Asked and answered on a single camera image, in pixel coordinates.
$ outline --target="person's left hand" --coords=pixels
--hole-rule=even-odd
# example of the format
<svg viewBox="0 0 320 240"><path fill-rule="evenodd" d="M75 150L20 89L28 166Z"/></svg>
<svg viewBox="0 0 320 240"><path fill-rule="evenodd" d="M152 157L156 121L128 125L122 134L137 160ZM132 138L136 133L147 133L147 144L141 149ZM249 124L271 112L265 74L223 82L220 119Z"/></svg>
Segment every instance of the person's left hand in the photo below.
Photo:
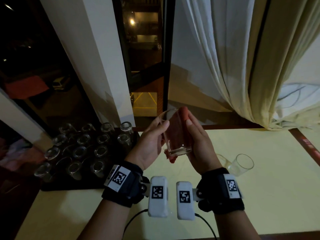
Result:
<svg viewBox="0 0 320 240"><path fill-rule="evenodd" d="M138 165L142 170L147 169L158 157L164 145L162 133L169 127L166 120L160 124L160 117L156 117L142 133L137 145L130 151L126 161Z"/></svg>

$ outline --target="black cable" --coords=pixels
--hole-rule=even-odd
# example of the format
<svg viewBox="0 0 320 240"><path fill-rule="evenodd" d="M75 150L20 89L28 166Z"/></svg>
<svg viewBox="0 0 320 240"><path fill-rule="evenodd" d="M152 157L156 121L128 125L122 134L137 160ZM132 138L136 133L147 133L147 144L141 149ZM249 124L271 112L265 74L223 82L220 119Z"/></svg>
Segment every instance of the black cable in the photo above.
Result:
<svg viewBox="0 0 320 240"><path fill-rule="evenodd" d="M128 228L129 224L134 220L134 218L136 218L136 217L137 217L138 215L140 215L141 213L144 213L144 212L147 212L147 211L148 211L148 209L144 209L144 210L138 212L137 214L135 214L135 215L130 219L130 221L128 222L128 224L125 226L124 231L123 231L123 235L125 234L126 229Z"/></svg>
<svg viewBox="0 0 320 240"><path fill-rule="evenodd" d="M197 217L200 217L202 220L204 220L204 222L208 225L208 227L210 227L210 230L212 231L213 235L214 235L214 239L217 240L217 236L214 234L214 230L212 229L212 227L209 225L209 223L205 220L205 218L203 218L202 216L200 216L199 214L195 213L194 214Z"/></svg>

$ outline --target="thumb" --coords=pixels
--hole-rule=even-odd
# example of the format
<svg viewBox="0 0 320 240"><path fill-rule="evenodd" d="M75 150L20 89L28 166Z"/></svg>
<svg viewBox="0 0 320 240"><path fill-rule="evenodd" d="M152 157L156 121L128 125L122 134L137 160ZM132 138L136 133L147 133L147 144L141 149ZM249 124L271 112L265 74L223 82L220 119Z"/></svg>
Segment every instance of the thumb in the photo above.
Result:
<svg viewBox="0 0 320 240"><path fill-rule="evenodd" d="M200 133L198 128L192 123L191 120L186 120L186 127L195 141L199 141L202 139L202 134Z"/></svg>
<svg viewBox="0 0 320 240"><path fill-rule="evenodd" d="M155 134L156 136L160 136L162 133L164 133L170 125L169 120L164 121L162 124L159 124L153 131L152 133Z"/></svg>

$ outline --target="red cloth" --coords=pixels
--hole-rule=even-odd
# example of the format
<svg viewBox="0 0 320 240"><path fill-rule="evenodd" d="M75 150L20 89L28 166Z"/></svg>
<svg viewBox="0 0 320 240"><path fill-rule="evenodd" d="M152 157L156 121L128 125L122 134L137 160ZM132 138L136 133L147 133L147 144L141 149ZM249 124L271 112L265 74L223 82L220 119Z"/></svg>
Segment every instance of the red cloth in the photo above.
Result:
<svg viewBox="0 0 320 240"><path fill-rule="evenodd" d="M12 83L5 83L5 88L11 99L27 99L49 89L39 76L30 76Z"/></svg>
<svg viewBox="0 0 320 240"><path fill-rule="evenodd" d="M193 140L186 125L186 120L188 119L188 108L186 106L179 108L178 111L170 118L170 125L166 130L170 150L175 150L182 146L190 147L192 145ZM177 157L169 156L169 152L167 150L165 150L164 153L171 163L175 162Z"/></svg>

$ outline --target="white tracking device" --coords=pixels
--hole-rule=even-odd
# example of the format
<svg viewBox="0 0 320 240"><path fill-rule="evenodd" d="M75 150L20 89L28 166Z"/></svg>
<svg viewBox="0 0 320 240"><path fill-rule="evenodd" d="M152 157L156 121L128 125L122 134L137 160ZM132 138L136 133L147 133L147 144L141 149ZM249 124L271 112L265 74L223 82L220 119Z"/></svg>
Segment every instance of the white tracking device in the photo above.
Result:
<svg viewBox="0 0 320 240"><path fill-rule="evenodd" d="M195 208L192 184L186 181L177 182L177 217L179 220L193 221Z"/></svg>
<svg viewBox="0 0 320 240"><path fill-rule="evenodd" d="M154 176L150 180L148 215L151 217L167 217L168 181L165 176Z"/></svg>

